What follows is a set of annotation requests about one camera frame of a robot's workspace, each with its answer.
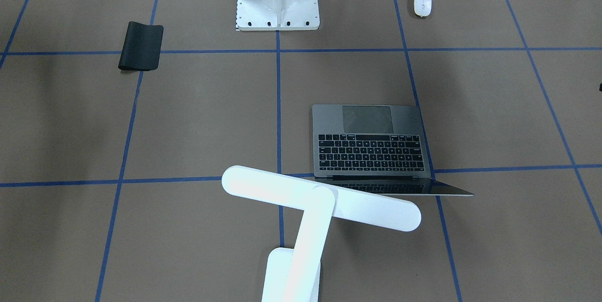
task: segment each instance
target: laptop trackpad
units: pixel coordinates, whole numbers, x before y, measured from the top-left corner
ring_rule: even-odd
[[[393,134],[391,107],[344,105],[342,122],[345,133]]]

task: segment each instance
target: laptop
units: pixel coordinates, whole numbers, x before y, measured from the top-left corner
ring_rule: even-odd
[[[387,196],[472,196],[432,179],[423,123],[412,105],[315,104],[316,181]]]

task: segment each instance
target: keyboard key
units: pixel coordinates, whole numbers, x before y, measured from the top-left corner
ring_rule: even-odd
[[[391,141],[389,135],[355,135],[359,141]]]

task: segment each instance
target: black mouse pad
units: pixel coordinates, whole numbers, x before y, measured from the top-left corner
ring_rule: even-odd
[[[163,26],[145,25],[130,21],[123,42],[119,69],[123,71],[152,71],[159,67]]]

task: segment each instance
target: white mouse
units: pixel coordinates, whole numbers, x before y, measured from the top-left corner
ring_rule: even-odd
[[[432,6],[433,0],[414,0],[414,12],[420,17],[430,15]]]

